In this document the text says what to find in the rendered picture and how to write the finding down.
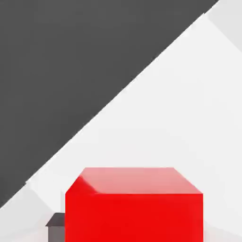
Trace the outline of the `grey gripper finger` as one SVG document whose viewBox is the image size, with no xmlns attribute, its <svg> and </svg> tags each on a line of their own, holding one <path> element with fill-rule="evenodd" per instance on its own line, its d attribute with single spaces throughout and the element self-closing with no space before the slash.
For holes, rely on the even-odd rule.
<svg viewBox="0 0 242 242">
<path fill-rule="evenodd" d="M 36 232 L 30 242 L 65 242 L 65 213 L 54 213 L 45 228 Z"/>
</svg>

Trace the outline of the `small red cube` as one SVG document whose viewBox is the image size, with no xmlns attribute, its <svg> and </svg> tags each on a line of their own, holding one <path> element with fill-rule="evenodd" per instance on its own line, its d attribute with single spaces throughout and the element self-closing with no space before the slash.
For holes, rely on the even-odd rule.
<svg viewBox="0 0 242 242">
<path fill-rule="evenodd" d="M 87 167 L 65 194 L 65 242 L 203 242 L 203 193 L 171 167 Z"/>
</svg>

